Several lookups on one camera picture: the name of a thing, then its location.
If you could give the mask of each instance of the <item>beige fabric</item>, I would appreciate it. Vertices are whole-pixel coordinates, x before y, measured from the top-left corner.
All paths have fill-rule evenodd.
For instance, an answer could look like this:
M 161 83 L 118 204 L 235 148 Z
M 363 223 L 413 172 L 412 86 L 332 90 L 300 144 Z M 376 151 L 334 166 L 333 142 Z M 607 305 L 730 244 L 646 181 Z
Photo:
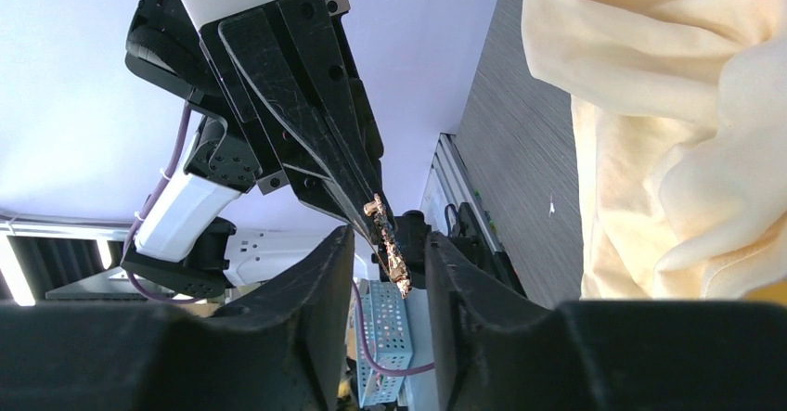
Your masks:
M 524 0 L 572 94 L 586 298 L 737 298 L 787 275 L 787 0 Z

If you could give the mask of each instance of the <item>perforated basket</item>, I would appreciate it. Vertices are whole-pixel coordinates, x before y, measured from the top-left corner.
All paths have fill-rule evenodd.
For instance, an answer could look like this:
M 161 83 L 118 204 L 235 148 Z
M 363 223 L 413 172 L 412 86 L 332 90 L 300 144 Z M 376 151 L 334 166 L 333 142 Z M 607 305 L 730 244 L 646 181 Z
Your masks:
M 366 338 L 374 361 L 389 369 L 407 369 L 413 358 L 405 302 L 393 283 L 369 282 L 369 293 L 361 296 L 364 328 L 354 314 L 355 350 L 358 354 L 358 399 L 361 407 L 395 402 L 403 377 L 388 377 L 370 368 L 363 356 L 361 339 Z

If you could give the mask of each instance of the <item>cream cloth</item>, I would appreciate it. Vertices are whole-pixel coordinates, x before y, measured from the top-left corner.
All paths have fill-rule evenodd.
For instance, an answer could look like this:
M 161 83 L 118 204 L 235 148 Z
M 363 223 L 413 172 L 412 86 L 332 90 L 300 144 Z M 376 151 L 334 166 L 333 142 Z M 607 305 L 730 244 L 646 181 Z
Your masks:
M 585 298 L 739 298 L 787 276 L 787 0 L 524 0 L 572 94 Z

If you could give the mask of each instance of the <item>purple cable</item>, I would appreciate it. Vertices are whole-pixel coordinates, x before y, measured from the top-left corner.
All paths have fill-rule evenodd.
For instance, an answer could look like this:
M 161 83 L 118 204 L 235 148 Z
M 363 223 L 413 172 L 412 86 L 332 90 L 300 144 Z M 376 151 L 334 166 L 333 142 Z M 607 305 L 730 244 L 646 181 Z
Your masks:
M 164 170 L 164 174 L 161 176 L 159 183 L 156 185 L 156 188 L 150 193 L 148 200 L 145 202 L 145 205 L 142 206 L 142 212 L 139 213 L 140 219 L 135 219 L 134 222 L 131 224 L 131 228 L 128 230 L 128 235 L 125 237 L 125 241 L 123 242 L 123 257 L 121 258 L 121 262 L 125 260 L 125 254 L 128 252 L 128 248 L 131 246 L 131 240 L 134 239 L 134 235 L 139 230 L 139 227 L 142 225 L 142 221 L 148 217 L 150 210 L 156 205 L 156 201 L 159 200 L 161 197 L 161 193 L 164 192 L 164 189 L 169 184 L 170 179 L 174 174 L 175 169 L 177 168 L 177 163 L 180 160 L 180 154 L 183 152 L 183 146 L 186 144 L 186 132 L 188 130 L 188 120 L 191 118 L 191 108 L 188 107 L 188 102 L 183 104 L 183 112 L 180 115 L 180 126 L 177 130 L 177 138 L 174 141 L 174 149 L 172 157 L 170 157 L 170 162 L 167 165 L 167 168 Z M 165 297 L 162 295 L 157 295 L 143 287 L 139 280 L 136 279 L 136 276 L 129 271 L 126 271 L 128 274 L 128 280 L 131 282 L 131 285 L 134 286 L 136 290 L 142 294 L 143 297 L 158 301 L 158 302 L 168 302 L 170 304 L 191 304 L 194 302 L 198 302 L 199 298 L 190 298 L 187 300 L 175 300 L 169 297 Z
M 363 348 L 364 359 L 366 359 L 367 363 L 371 366 L 372 369 L 381 373 L 384 376 L 388 377 L 407 377 L 407 376 L 415 376 L 416 374 L 420 374 L 422 372 L 426 372 L 429 370 L 434 369 L 434 362 L 429 363 L 424 366 L 418 367 L 411 367 L 410 369 L 388 369 L 387 367 L 382 367 L 374 361 L 371 356 L 371 351 L 368 348 L 368 342 L 366 337 L 364 336 L 364 311 L 361 308 L 361 291 L 358 290 L 358 286 L 355 285 L 355 282 L 350 282 L 353 285 L 353 294 L 355 295 L 355 316 L 358 317 L 358 326 L 359 332 L 358 334 L 361 336 L 361 347 Z

